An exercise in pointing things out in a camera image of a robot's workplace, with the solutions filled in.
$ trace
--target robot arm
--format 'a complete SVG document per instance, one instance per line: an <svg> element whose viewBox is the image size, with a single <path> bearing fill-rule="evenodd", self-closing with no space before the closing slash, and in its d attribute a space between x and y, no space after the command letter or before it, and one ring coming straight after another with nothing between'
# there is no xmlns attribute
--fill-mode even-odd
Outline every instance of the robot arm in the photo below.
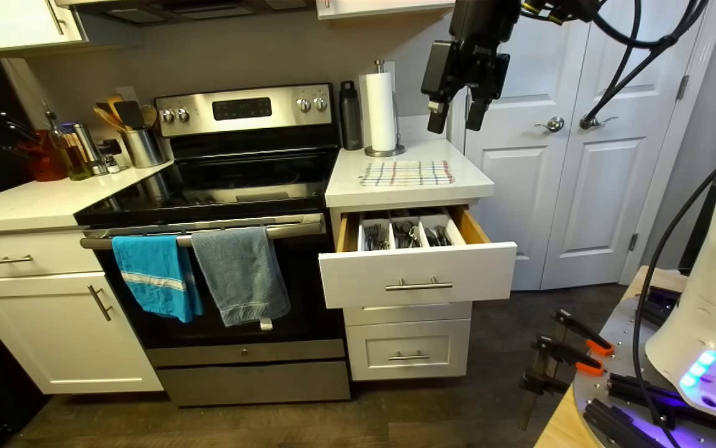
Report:
<svg viewBox="0 0 716 448"><path fill-rule="evenodd" d="M597 0L454 0L450 36L433 42L423 93L430 98L430 133L443 133L458 91L471 93L466 131L479 131L484 111L503 94L510 55L498 48L510 40L516 15L565 22L593 20Z"/></svg>

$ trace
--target gray towel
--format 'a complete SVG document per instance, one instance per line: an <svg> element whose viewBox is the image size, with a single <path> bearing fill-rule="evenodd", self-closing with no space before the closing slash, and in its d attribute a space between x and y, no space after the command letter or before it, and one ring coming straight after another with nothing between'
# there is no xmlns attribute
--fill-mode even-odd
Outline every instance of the gray towel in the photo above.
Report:
<svg viewBox="0 0 716 448"><path fill-rule="evenodd" d="M191 249L225 326L289 315L285 285L266 230L193 231Z"/></svg>

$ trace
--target paper towel roll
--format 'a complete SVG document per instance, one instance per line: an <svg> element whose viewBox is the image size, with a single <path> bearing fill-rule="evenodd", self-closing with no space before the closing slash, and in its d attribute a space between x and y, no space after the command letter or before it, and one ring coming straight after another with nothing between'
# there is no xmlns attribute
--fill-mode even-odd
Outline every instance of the paper towel roll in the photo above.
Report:
<svg viewBox="0 0 716 448"><path fill-rule="evenodd" d="M363 78L368 147L373 154L392 154L398 147L398 121L392 107L392 75L370 73Z"/></svg>

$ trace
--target white countertop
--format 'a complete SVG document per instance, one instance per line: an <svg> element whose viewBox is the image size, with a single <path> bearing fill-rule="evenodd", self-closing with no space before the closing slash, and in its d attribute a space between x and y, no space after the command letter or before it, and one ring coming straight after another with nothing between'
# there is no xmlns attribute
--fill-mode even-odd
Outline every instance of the white countertop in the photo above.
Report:
<svg viewBox="0 0 716 448"><path fill-rule="evenodd" d="M327 191L327 210L387 210L469 204L491 195L491 180L450 142L407 145L396 157L341 150Z"/></svg>
<svg viewBox="0 0 716 448"><path fill-rule="evenodd" d="M0 191L0 231L76 228L75 211L162 173L164 168L123 169L81 183L28 183Z"/></svg>

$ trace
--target stove knob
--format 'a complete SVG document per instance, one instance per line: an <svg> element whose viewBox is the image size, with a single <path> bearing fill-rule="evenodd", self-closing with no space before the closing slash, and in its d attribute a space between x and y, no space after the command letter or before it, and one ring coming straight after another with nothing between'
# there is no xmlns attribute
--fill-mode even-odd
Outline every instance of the stove knob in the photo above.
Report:
<svg viewBox="0 0 716 448"><path fill-rule="evenodd" d="M189 111L178 111L178 122L189 122Z"/></svg>
<svg viewBox="0 0 716 448"><path fill-rule="evenodd" d="M176 114L172 111L162 111L162 122L172 126L176 122Z"/></svg>
<svg viewBox="0 0 716 448"><path fill-rule="evenodd" d="M327 103L324 98L312 98L312 111L326 112Z"/></svg>
<svg viewBox="0 0 716 448"><path fill-rule="evenodd" d="M306 114L311 111L311 103L306 98L300 98L297 111Z"/></svg>

